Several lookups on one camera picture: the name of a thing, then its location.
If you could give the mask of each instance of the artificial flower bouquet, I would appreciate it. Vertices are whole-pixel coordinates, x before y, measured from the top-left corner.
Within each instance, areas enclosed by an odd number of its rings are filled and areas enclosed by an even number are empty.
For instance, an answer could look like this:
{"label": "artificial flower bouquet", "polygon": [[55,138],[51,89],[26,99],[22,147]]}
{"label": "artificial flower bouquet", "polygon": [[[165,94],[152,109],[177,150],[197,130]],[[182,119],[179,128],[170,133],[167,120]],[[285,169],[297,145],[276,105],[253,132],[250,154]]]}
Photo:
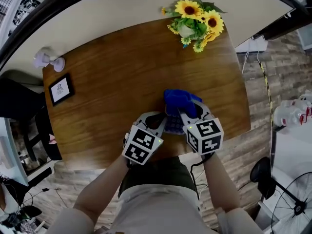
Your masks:
{"label": "artificial flower bouquet", "polygon": [[202,52],[209,41],[220,36],[223,31],[223,20],[219,13],[225,13],[213,2],[202,0],[180,0],[174,7],[162,8],[163,15],[175,18],[168,28],[182,37],[183,47],[195,40],[193,49]]}

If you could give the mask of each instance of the wooden table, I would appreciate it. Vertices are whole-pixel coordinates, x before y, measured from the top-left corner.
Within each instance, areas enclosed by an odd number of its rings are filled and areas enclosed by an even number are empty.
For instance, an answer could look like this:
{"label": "wooden table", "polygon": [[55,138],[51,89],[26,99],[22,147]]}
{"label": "wooden table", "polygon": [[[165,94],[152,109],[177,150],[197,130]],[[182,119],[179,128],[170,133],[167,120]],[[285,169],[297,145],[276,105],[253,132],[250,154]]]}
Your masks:
{"label": "wooden table", "polygon": [[[166,88],[202,98],[220,119],[225,139],[250,130],[245,85],[227,31],[195,53],[167,29],[170,21],[136,25],[80,46],[64,56],[61,73],[50,65],[43,69],[49,117],[69,169],[109,166],[132,123],[142,113],[164,111]],[[48,87],[66,73],[75,95],[53,107]],[[162,138],[153,159],[191,152],[184,136]]]}

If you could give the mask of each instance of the framed picture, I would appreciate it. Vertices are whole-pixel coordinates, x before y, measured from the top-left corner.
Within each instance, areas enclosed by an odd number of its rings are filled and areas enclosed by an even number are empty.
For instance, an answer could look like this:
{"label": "framed picture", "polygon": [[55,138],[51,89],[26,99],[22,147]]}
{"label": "framed picture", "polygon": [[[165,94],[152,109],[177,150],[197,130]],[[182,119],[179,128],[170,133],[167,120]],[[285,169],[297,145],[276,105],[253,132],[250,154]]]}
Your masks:
{"label": "framed picture", "polygon": [[73,96],[75,93],[69,73],[53,82],[49,86],[49,92],[53,106]]}

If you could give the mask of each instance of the white wall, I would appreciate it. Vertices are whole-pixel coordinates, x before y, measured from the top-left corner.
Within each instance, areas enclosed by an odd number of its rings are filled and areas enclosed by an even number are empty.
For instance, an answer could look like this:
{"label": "white wall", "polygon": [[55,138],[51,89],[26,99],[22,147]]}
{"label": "white wall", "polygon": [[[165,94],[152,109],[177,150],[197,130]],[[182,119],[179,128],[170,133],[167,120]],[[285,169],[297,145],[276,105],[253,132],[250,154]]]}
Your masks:
{"label": "white wall", "polygon": [[295,179],[312,172],[312,119],[295,128],[277,133],[274,165]]}
{"label": "white wall", "polygon": [[[136,24],[164,18],[160,7],[175,0],[83,0],[61,12],[37,30],[11,57],[2,72],[19,69],[42,77],[33,68],[33,56],[42,47],[58,55],[100,36]],[[233,45],[272,23],[291,8],[279,0],[203,0],[227,11],[222,15]]]}

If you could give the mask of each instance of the black shorts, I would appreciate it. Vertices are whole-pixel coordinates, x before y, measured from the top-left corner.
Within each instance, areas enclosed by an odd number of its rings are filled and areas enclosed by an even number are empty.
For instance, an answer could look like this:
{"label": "black shorts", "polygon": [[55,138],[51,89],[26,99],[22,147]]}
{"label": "black shorts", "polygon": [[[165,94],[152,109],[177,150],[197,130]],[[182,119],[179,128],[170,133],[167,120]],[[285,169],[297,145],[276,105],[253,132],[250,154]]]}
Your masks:
{"label": "black shorts", "polygon": [[176,185],[196,192],[192,177],[179,157],[132,166],[120,185],[118,197],[130,187],[146,184]]}

